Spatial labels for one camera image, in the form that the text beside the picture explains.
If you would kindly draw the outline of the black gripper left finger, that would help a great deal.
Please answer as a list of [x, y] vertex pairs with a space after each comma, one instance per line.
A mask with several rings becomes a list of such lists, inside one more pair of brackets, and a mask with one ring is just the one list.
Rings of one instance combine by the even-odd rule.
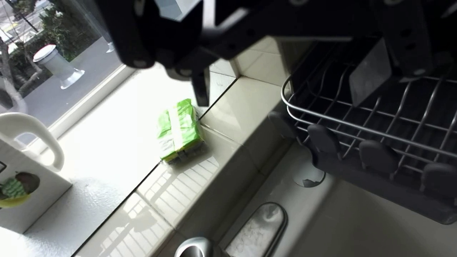
[[191, 86], [198, 107], [206, 107], [209, 104], [208, 83], [208, 70], [199, 70], [192, 73]]

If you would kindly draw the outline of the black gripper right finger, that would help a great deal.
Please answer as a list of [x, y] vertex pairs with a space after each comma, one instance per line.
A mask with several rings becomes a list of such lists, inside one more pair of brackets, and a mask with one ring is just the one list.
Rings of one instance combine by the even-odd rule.
[[351, 103], [361, 106], [372, 100], [392, 74], [383, 40], [378, 40], [348, 78]]

